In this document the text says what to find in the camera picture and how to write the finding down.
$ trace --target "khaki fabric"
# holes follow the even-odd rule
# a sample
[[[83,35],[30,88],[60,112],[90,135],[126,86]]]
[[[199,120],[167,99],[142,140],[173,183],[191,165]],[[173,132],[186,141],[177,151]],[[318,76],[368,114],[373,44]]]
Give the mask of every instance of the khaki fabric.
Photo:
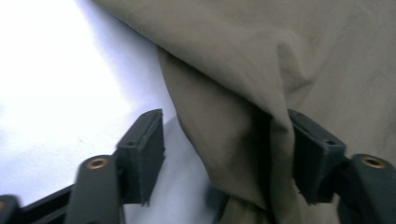
[[[180,123],[232,195],[220,223],[338,222],[294,187],[287,108],[348,156],[396,163],[394,1],[95,1],[159,46]]]

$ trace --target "olive green cloth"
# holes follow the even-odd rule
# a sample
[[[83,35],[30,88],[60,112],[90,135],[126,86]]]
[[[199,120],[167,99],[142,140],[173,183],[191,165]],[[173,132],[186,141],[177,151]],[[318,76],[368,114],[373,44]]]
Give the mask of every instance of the olive green cloth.
[[[337,223],[291,178],[292,108],[347,154],[396,163],[396,2],[95,0],[159,48],[180,123],[213,183],[220,223]]]

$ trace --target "metal grommet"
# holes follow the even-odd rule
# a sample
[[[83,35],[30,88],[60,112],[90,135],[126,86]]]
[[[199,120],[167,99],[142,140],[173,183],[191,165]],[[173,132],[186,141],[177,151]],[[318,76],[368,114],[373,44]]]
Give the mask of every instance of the metal grommet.
[[[374,157],[363,157],[361,158],[361,162],[376,169],[384,169],[386,166],[383,161]]]
[[[108,163],[107,159],[98,158],[98,159],[94,159],[94,160],[91,160],[90,162],[88,162],[87,167],[88,167],[88,169],[95,170],[95,169],[100,169],[100,168],[106,166],[107,163]]]
[[[4,207],[6,207],[6,204],[5,204],[4,202],[0,202],[0,211],[1,211]]]

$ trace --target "white surface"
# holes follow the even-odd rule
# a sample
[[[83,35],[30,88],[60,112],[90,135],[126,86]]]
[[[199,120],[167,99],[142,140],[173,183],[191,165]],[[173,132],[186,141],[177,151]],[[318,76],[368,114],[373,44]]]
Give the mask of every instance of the white surface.
[[[0,194],[26,205],[72,184],[81,162],[111,154],[140,114],[162,108],[167,159],[151,207],[128,205],[127,219],[213,221],[219,199],[152,43],[91,0],[2,1],[0,29]]]

